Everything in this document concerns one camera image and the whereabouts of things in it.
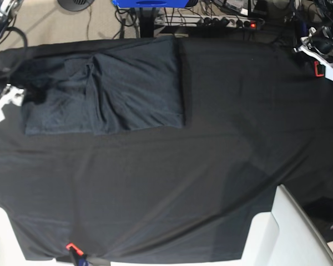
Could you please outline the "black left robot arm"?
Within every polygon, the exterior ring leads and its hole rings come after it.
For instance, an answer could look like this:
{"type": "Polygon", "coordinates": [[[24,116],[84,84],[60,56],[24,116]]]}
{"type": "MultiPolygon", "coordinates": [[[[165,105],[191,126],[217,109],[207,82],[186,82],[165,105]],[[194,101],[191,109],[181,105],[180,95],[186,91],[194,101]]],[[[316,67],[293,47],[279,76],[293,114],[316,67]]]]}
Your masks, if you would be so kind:
{"type": "Polygon", "coordinates": [[[290,1],[291,11],[301,22],[295,53],[304,53],[314,63],[316,77],[333,81],[333,1],[290,1]]]}

